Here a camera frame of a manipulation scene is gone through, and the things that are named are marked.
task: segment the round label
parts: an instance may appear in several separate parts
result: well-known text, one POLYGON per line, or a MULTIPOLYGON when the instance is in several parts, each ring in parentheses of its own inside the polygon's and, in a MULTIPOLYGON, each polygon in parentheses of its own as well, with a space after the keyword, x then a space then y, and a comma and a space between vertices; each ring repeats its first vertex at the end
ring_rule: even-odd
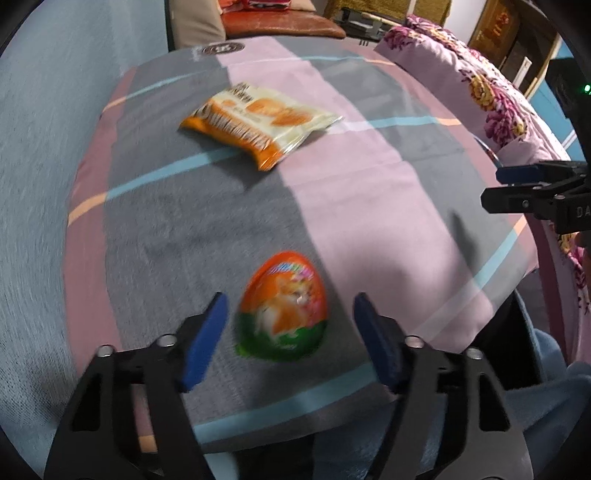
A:
POLYGON ((227 41, 223 43, 216 43, 205 47, 201 53, 204 55, 220 55, 222 53, 232 53, 233 51, 241 51, 244 48, 244 43, 236 41, 227 41))

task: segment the red cushion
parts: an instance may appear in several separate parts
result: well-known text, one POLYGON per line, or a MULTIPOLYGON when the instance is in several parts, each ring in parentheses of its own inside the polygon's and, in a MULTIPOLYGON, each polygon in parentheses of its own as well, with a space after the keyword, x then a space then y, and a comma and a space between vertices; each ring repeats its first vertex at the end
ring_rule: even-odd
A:
POLYGON ((313 12, 228 12, 222 15, 228 38, 258 35, 299 35, 344 38, 345 31, 313 12))

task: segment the chocolate egg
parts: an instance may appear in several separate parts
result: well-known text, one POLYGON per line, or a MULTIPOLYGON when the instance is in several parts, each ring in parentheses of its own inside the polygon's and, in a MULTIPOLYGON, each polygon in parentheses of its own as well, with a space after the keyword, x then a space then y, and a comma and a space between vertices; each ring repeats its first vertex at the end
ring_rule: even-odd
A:
POLYGON ((277 362, 295 361, 319 347, 326 329, 326 295, 303 255, 281 252, 249 282, 237 315, 236 351, 277 362))

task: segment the striped bed sheet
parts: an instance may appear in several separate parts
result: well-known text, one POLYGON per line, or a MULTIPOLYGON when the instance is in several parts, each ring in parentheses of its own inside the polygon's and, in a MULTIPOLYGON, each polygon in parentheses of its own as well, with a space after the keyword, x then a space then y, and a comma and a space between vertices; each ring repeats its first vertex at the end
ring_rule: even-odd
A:
POLYGON ((458 352, 537 265, 525 218, 480 206, 495 166, 402 69, 332 39, 240 43, 217 55, 175 51, 122 78, 80 163, 63 263, 68 342, 82 372, 99 345, 142 347, 216 291, 234 313, 250 276, 279 251, 311 259, 329 302, 320 349, 288 364, 242 358, 231 318, 185 399, 206 452, 318 432, 391 401, 351 320, 356 293, 406 332, 458 352), (178 130, 242 81, 343 121, 270 173, 178 130))

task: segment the snack package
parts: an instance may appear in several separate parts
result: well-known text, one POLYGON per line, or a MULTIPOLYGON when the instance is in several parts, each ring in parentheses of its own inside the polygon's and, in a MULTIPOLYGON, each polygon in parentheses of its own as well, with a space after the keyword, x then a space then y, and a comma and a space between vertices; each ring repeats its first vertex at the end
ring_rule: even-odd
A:
POLYGON ((244 148, 255 158, 258 169, 267 171, 313 131, 340 119, 275 90, 243 82, 211 97, 180 126, 244 148))
POLYGON ((241 356, 295 361, 316 351, 326 329, 326 295, 306 257, 282 252, 252 277, 237 315, 241 356))
POLYGON ((244 10, 287 10, 291 0, 242 0, 244 10))

